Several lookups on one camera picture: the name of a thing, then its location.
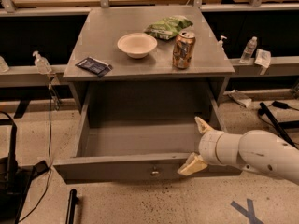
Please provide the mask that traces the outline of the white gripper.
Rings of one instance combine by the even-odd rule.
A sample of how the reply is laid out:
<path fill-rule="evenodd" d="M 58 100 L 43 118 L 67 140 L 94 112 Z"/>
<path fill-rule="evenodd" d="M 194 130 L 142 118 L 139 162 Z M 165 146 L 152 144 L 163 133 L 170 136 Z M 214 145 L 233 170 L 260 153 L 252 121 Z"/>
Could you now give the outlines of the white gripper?
<path fill-rule="evenodd" d="M 199 154 L 192 153 L 185 163 L 178 169 L 179 175 L 192 175 L 207 168 L 207 163 L 211 165 L 221 165 L 217 157 L 217 144 L 223 131 L 213 130 L 213 128 L 200 117 L 195 117 L 195 122 L 200 134 L 203 134 L 199 145 Z"/>

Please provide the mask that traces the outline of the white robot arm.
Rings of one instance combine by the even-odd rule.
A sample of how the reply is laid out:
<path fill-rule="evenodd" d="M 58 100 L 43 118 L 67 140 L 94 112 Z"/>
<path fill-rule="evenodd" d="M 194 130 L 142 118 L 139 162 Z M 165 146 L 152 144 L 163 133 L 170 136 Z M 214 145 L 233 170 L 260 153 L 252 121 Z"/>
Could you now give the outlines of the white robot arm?
<path fill-rule="evenodd" d="M 200 117 L 194 119 L 202 137 L 198 153 L 192 153 L 178 169 L 180 175 L 192 175 L 208 165 L 219 165 L 299 184 L 299 150 L 287 141 L 262 130 L 226 133 L 213 129 Z"/>

